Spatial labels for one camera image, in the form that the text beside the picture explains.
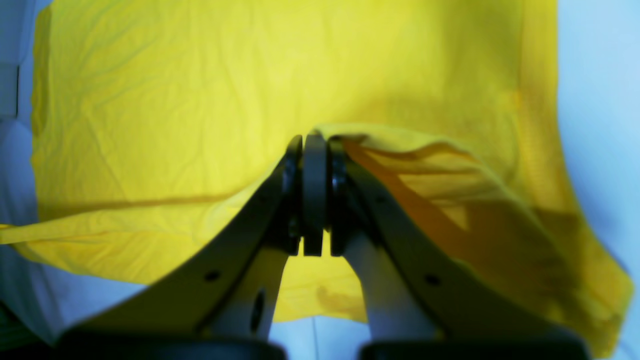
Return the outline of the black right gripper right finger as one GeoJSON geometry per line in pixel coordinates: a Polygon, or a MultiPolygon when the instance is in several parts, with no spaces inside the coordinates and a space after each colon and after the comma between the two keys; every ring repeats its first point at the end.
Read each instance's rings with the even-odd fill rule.
{"type": "Polygon", "coordinates": [[[589,360],[585,342],[483,285],[390,191],[327,142],[331,251],[361,283],[371,342],[361,360],[589,360]]]}

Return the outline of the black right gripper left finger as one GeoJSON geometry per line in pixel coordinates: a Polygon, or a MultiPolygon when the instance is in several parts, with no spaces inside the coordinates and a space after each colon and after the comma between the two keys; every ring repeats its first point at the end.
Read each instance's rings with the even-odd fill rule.
{"type": "Polygon", "coordinates": [[[276,168],[196,255],[66,331],[60,360],[285,360],[268,341],[290,256],[322,253],[328,148],[295,136],[276,168]]]}

